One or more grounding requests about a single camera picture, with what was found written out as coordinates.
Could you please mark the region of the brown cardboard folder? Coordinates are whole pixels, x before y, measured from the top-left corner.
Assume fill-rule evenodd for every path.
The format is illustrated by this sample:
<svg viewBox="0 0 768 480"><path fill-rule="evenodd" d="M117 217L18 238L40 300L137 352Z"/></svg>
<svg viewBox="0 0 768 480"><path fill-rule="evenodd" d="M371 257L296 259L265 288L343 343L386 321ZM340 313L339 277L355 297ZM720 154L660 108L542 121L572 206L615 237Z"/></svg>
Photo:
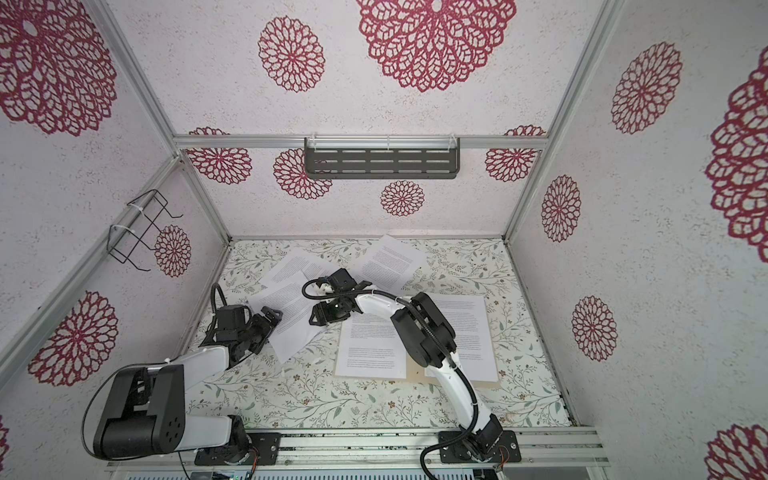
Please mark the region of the brown cardboard folder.
<svg viewBox="0 0 768 480"><path fill-rule="evenodd" d="M414 382L414 383L430 383L435 384L437 382L437 378L431 374L425 371L425 369L421 366L419 366L406 352L406 373L407 377L405 380L392 380L392 381L407 381L407 382ZM473 385L481 388L495 388L500 385L500 379L496 384L481 384L480 382L473 382Z"/></svg>

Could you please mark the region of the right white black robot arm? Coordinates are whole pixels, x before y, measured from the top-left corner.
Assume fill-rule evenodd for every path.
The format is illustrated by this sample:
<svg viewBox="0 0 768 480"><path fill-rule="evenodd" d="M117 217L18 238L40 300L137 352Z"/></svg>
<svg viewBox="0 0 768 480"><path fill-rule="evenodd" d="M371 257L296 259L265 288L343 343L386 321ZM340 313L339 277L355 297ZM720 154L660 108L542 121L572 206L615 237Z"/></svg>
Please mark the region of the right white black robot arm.
<svg viewBox="0 0 768 480"><path fill-rule="evenodd" d="M306 281L301 294L314 302L309 319L312 326L343 322L354 313L390 320L409 357L437 379L454 409L460 432L422 450L419 464L426 478L436 477L427 466L427 456L433 452L457 445L475 461L492 457L503 427L463 371L455 330L428 294L398 296L369 281L356 281L344 268Z"/></svg>

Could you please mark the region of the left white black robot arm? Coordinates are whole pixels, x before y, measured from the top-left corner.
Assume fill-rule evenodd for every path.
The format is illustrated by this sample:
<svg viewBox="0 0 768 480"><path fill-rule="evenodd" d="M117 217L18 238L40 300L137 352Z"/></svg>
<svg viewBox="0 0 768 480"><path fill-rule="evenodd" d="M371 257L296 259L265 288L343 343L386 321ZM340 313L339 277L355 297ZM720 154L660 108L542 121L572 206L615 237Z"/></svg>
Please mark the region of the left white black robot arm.
<svg viewBox="0 0 768 480"><path fill-rule="evenodd" d="M214 464L237 465L257 449L242 418L193 415L186 394L214 375L260 353L282 323L280 310L230 304L219 285L210 291L212 319L197 350L160 363L131 364L103 383L108 394L86 453L103 461L130 461L195 451Z"/></svg>

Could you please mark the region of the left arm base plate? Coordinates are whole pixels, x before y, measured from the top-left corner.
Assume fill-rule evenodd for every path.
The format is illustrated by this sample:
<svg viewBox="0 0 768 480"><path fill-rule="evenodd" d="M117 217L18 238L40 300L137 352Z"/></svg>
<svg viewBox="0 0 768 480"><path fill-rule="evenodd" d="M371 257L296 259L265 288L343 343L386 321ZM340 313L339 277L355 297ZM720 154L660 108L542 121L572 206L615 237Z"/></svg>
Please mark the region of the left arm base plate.
<svg viewBox="0 0 768 480"><path fill-rule="evenodd" d="M196 452L195 466L272 466L277 461L279 433L240 433L226 444Z"/></svg>

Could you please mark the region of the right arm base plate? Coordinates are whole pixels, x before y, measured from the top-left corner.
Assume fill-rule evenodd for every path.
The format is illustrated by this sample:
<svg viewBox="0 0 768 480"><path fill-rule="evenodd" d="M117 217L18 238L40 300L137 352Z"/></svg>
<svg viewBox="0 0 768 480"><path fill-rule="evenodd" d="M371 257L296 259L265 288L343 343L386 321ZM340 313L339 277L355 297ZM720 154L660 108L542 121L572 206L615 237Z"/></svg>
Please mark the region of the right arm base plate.
<svg viewBox="0 0 768 480"><path fill-rule="evenodd" d="M500 439L486 453L475 453L467 440L456 442L440 450L440 460L444 464L458 463L520 463L521 450L515 433L504 430Z"/></svg>

